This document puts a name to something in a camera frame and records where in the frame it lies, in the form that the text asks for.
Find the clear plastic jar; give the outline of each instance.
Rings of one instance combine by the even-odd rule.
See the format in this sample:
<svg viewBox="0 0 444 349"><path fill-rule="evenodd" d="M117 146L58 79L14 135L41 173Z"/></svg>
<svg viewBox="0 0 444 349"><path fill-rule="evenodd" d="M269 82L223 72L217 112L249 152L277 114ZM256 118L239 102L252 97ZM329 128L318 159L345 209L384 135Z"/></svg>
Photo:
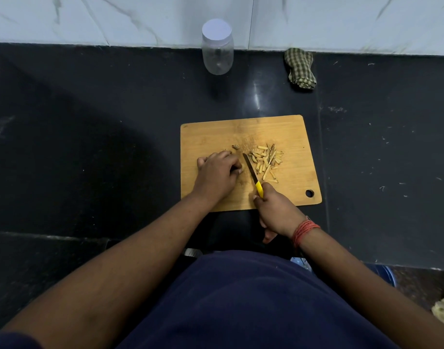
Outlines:
<svg viewBox="0 0 444 349"><path fill-rule="evenodd" d="M232 28L222 19L211 19L202 26L202 59L215 75L227 73L233 64Z"/></svg>

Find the jar lid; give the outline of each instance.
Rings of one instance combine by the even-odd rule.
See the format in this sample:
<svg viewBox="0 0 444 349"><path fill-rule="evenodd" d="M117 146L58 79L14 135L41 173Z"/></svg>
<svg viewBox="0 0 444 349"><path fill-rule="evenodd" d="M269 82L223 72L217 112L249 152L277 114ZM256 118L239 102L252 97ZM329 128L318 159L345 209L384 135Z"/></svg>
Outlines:
<svg viewBox="0 0 444 349"><path fill-rule="evenodd" d="M202 26L202 37L211 46L224 46L230 41L232 28L223 19L214 18Z"/></svg>

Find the wood grain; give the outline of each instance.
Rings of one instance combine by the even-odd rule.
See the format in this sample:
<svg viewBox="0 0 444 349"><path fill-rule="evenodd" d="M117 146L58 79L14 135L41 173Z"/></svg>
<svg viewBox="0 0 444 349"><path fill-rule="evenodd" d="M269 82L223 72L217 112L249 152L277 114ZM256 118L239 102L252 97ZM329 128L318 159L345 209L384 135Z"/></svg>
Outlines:
<svg viewBox="0 0 444 349"><path fill-rule="evenodd" d="M180 127L180 184L182 198L193 189L198 169L196 159L213 152L229 149L237 154L244 172L239 176L232 193L213 210L232 211L254 209L250 195L255 192L242 153L258 145L275 143L284 152L283 163L275 170L278 184L275 189L287 196L295 205L303 206L322 202L306 127L301 115L276 116L255 119L196 122ZM232 145L240 146L239 150ZM314 192L307 197L306 191Z"/></svg>

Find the navy blue shirt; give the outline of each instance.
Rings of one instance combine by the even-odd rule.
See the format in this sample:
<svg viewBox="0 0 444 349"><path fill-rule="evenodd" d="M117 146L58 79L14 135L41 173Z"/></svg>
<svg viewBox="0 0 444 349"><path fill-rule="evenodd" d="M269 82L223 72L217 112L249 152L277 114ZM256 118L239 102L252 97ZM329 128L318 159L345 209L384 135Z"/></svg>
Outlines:
<svg viewBox="0 0 444 349"><path fill-rule="evenodd" d="M117 348L396 347L302 267L226 251L186 269ZM24 336L0 334L0 348L38 346Z"/></svg>

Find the green checkered cloth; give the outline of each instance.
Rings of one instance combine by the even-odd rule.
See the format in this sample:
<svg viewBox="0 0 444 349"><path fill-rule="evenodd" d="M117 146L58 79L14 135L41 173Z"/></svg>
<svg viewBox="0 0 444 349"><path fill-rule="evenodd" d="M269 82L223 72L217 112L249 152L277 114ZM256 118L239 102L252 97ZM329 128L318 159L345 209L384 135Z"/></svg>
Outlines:
<svg viewBox="0 0 444 349"><path fill-rule="evenodd" d="M291 67L288 79L301 88L314 89L316 80L311 71L312 52L290 48L285 52L285 62Z"/></svg>

